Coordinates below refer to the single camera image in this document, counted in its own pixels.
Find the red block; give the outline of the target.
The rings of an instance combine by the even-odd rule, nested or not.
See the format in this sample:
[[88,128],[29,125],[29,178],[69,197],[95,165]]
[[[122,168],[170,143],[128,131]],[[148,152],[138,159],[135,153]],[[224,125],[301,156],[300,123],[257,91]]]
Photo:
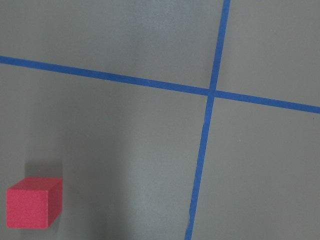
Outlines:
[[26,177],[6,191],[8,228],[47,229],[62,209],[62,178]]

